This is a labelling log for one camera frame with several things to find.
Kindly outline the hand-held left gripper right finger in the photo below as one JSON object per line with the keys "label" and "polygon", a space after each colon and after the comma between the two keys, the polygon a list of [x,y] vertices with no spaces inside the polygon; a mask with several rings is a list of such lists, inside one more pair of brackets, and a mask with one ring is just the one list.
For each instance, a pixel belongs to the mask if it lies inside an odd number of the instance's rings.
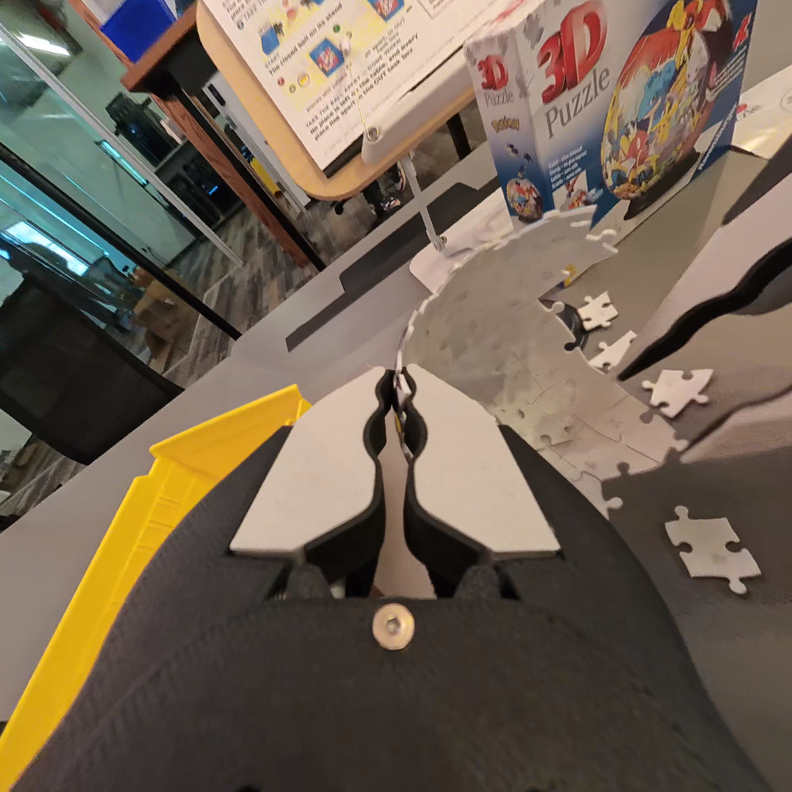
{"label": "hand-held left gripper right finger", "polygon": [[475,566],[560,554],[504,428],[416,363],[401,370],[401,448],[408,461],[405,542],[438,597],[453,596]]}

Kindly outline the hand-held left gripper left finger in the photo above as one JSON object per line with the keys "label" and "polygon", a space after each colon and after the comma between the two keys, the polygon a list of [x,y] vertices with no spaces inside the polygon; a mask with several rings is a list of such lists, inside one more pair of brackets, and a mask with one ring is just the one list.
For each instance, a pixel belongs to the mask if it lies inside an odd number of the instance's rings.
{"label": "hand-held left gripper left finger", "polygon": [[234,557],[319,570],[369,597],[387,523],[380,454],[393,371],[374,366],[328,393],[283,435],[230,542]]}

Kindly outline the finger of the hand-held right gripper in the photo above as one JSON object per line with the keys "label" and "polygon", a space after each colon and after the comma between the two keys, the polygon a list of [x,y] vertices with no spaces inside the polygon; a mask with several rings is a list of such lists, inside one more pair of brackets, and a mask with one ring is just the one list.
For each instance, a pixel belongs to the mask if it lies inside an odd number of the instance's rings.
{"label": "finger of the hand-held right gripper", "polygon": [[791,397],[743,405],[708,428],[680,456],[682,463],[729,460],[788,449]]}
{"label": "finger of the hand-held right gripper", "polygon": [[773,185],[756,179],[650,317],[618,379],[666,360],[717,318],[790,305],[790,273],[791,177]]}

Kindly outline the white puzzle piece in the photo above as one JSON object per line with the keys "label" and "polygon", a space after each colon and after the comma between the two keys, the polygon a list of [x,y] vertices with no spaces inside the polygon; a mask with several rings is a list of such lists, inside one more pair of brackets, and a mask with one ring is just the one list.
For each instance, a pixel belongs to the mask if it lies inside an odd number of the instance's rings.
{"label": "white puzzle piece", "polygon": [[628,331],[613,343],[599,343],[599,353],[589,360],[589,365],[598,371],[608,373],[614,370],[629,351],[637,338],[637,333]]}
{"label": "white puzzle piece", "polygon": [[665,523],[665,532],[690,578],[723,579],[731,592],[745,596],[745,581],[763,574],[751,552],[741,546],[728,519],[695,519],[682,505],[675,507],[675,515],[675,520]]}
{"label": "white puzzle piece", "polygon": [[614,319],[619,316],[619,311],[613,304],[609,293],[602,292],[597,297],[585,297],[585,304],[577,308],[580,323],[585,332],[607,329]]}
{"label": "white puzzle piece", "polygon": [[668,419],[675,419],[689,405],[707,405],[709,395],[705,393],[714,377],[713,369],[692,370],[688,375],[682,370],[663,370],[657,381],[644,380],[641,387],[651,392],[650,405],[659,409]]}

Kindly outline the partly built puzzle ball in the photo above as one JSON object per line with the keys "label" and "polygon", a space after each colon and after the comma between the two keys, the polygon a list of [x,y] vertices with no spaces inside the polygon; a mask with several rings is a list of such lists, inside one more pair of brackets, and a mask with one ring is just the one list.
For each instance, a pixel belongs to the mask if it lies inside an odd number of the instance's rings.
{"label": "partly built puzzle ball", "polygon": [[593,208],[552,211],[471,252],[413,313],[397,357],[462,391],[528,443],[567,480],[601,497],[601,481],[658,467],[688,442],[661,413],[589,360],[559,321],[565,286],[617,250],[614,231],[591,231]]}

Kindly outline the black round ball stand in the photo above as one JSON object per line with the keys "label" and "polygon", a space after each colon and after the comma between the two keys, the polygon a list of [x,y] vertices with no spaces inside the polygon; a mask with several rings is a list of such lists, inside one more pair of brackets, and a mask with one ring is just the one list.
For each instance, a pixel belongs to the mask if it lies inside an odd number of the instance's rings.
{"label": "black round ball stand", "polygon": [[566,342],[564,349],[573,351],[574,349],[585,349],[589,340],[589,332],[583,327],[583,321],[578,310],[569,304],[564,304],[562,311],[557,314],[557,318],[573,335],[573,340]]}

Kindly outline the colourful puzzle box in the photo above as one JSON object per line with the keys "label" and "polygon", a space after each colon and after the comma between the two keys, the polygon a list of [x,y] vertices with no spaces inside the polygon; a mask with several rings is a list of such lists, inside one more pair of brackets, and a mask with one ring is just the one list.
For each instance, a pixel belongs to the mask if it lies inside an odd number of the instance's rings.
{"label": "colourful puzzle box", "polygon": [[754,1],[504,2],[463,48],[516,230],[623,239],[727,152]]}

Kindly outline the white paper sheet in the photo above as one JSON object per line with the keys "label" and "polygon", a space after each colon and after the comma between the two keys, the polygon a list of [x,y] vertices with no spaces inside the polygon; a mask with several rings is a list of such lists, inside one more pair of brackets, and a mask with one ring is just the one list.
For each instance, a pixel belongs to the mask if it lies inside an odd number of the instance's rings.
{"label": "white paper sheet", "polygon": [[740,96],[731,146],[743,153],[769,160],[790,135],[791,71],[787,68]]}
{"label": "white paper sheet", "polygon": [[500,241],[513,231],[509,211],[500,192],[492,193],[442,236],[443,250],[430,243],[410,263],[410,273],[429,292],[435,293],[455,265],[484,245]]}

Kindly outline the yellow plastic bin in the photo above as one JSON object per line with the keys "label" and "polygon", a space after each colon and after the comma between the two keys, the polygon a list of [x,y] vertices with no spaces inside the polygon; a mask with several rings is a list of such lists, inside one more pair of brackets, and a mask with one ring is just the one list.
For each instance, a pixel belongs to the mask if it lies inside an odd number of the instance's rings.
{"label": "yellow plastic bin", "polygon": [[164,540],[214,486],[310,407],[292,384],[151,447],[151,469],[121,501],[5,726],[1,790],[13,789],[73,704]]}

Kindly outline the black office chair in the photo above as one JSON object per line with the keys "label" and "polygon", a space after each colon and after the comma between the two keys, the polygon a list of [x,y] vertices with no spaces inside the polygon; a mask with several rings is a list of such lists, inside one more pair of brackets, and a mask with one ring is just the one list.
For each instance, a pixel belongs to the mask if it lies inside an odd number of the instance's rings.
{"label": "black office chair", "polygon": [[1,407],[88,466],[184,392],[40,278],[1,307]]}

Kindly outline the thin metal rod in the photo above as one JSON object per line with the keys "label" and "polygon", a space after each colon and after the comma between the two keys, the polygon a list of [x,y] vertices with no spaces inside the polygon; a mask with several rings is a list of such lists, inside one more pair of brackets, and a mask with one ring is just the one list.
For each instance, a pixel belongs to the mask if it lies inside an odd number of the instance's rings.
{"label": "thin metal rod", "polygon": [[428,235],[429,242],[437,252],[444,252],[446,246],[446,240],[442,234],[439,234],[436,231],[436,228],[432,221],[429,211],[429,205],[427,204],[427,201],[424,197],[424,193],[422,193],[421,191],[421,186],[417,178],[417,172],[413,164],[413,156],[414,156],[414,152],[411,151],[410,153],[406,154],[403,158],[401,158],[400,164],[405,172],[408,184],[410,186],[410,190],[412,192],[412,198],[416,202],[418,210],[420,212],[421,220],[424,225],[424,229]]}

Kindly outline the white table with tan edge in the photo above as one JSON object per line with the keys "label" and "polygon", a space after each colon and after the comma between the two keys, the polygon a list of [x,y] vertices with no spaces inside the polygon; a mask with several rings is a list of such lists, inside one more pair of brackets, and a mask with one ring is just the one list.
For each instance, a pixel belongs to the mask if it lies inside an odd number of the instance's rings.
{"label": "white table with tan edge", "polygon": [[338,200],[415,150],[474,99],[465,56],[452,55],[415,88],[391,104],[331,167],[319,169],[243,58],[236,53],[205,2],[196,12],[200,42],[295,183],[317,200]]}

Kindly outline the brown wooden desk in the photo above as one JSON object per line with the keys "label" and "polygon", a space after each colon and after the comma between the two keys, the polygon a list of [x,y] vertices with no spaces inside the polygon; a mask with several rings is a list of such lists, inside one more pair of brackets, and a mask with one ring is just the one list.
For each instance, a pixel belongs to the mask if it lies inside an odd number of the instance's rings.
{"label": "brown wooden desk", "polygon": [[313,265],[319,272],[326,263],[291,217],[265,189],[243,155],[215,123],[205,103],[195,94],[202,91],[214,63],[197,32],[192,5],[133,63],[104,33],[92,8],[85,2],[69,1],[70,7],[89,25],[106,48],[125,67],[121,84],[130,93],[147,94],[231,191],[271,233],[285,253],[300,267]]}

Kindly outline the printed instruction poster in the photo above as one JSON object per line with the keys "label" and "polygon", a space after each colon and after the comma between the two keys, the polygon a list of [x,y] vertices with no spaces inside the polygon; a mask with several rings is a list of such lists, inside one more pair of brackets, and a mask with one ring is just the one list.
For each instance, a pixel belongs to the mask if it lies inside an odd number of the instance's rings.
{"label": "printed instruction poster", "polygon": [[506,11],[499,1],[211,1],[319,169]]}

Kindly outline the blue box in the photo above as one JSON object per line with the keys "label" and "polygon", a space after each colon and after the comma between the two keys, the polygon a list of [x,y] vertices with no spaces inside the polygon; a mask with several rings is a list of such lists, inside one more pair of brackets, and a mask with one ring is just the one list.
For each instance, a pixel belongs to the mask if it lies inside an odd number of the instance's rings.
{"label": "blue box", "polygon": [[100,31],[132,64],[136,64],[176,22],[176,3],[124,1]]}

